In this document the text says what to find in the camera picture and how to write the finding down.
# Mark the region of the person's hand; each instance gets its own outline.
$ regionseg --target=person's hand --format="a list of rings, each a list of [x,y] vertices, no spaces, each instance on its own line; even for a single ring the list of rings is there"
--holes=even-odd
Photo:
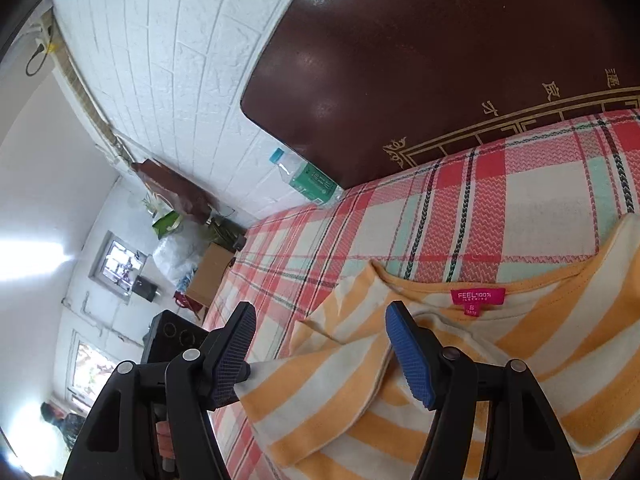
[[[171,439],[171,429],[169,422],[164,420],[156,424],[156,433],[158,433],[158,448],[162,458],[171,458],[175,460],[174,441]]]

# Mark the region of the striped shirt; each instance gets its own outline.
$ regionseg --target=striped shirt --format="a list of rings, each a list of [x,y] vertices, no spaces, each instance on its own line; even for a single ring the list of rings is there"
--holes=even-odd
[[[597,256],[502,285],[480,317],[452,305],[471,283],[424,284],[371,262],[297,322],[290,357],[252,364],[236,393],[262,450],[290,480],[411,478],[433,420],[409,391],[384,314],[404,301],[443,346],[477,362],[527,362],[583,480],[609,479],[640,429],[640,217]],[[488,404],[479,402],[465,478],[478,477]]]

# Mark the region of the water bottle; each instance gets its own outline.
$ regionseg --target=water bottle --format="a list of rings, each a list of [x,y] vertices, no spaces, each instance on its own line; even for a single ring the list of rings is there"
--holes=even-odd
[[[331,207],[340,201],[344,190],[297,153],[278,148],[269,160],[280,168],[284,182],[312,203]]]

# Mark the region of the clear plastic bag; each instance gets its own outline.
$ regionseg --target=clear plastic bag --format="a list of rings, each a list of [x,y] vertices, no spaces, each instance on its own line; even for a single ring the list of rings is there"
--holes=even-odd
[[[177,286],[200,265],[209,245],[207,228],[184,220],[180,227],[160,240],[152,257],[160,272]]]

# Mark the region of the window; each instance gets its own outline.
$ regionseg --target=window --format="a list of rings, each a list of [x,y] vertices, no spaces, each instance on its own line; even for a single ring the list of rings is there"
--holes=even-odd
[[[115,370],[116,363],[74,335],[67,374],[67,400],[88,413]]]
[[[107,233],[91,277],[118,296],[128,298],[145,262],[144,254],[127,246],[113,233]]]

